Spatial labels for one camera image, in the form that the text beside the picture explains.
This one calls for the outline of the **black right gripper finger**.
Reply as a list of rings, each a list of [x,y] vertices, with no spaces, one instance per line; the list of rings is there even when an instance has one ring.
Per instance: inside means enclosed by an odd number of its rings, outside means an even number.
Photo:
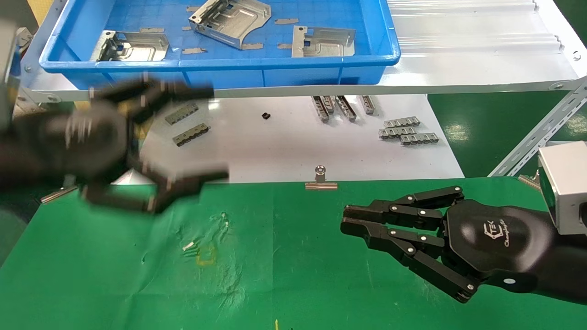
[[[477,292],[477,280],[440,262],[446,246],[443,238],[359,219],[343,219],[340,230],[343,234],[362,238],[369,249],[388,253],[403,267],[460,303],[467,303]]]
[[[344,208],[344,221],[360,220],[368,223],[390,224],[393,226],[438,229],[442,209],[464,200],[461,186],[407,194],[397,200],[373,200],[369,205],[348,205]]]

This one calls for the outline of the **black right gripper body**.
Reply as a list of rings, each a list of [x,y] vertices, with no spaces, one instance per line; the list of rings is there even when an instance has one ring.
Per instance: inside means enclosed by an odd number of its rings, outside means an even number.
[[[562,246],[547,213],[464,200],[446,210],[442,261],[480,284],[516,293],[568,294]]]

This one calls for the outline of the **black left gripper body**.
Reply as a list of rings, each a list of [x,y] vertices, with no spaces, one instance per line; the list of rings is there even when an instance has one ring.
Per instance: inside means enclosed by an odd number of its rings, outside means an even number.
[[[122,167],[129,130],[128,119],[115,106],[98,102],[86,111],[34,115],[30,145],[47,171],[92,180]]]

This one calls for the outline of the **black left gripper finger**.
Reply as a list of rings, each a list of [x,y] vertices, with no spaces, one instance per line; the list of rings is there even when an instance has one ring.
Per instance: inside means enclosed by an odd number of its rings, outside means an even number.
[[[214,97],[214,89],[209,84],[189,87],[181,81],[160,81],[152,77],[143,77],[132,81],[123,81],[107,88],[95,90],[90,97],[91,113],[119,112],[119,104],[129,101],[126,117],[136,125],[148,121],[163,107],[171,102]]]
[[[155,194],[148,198],[113,192],[111,182],[122,169],[134,170],[151,180]],[[109,169],[80,186],[80,194],[90,204],[147,214],[163,213],[172,203],[188,196],[198,196],[204,184],[229,178],[228,167],[204,169],[180,177],[168,176],[139,158],[127,158],[118,168]]]

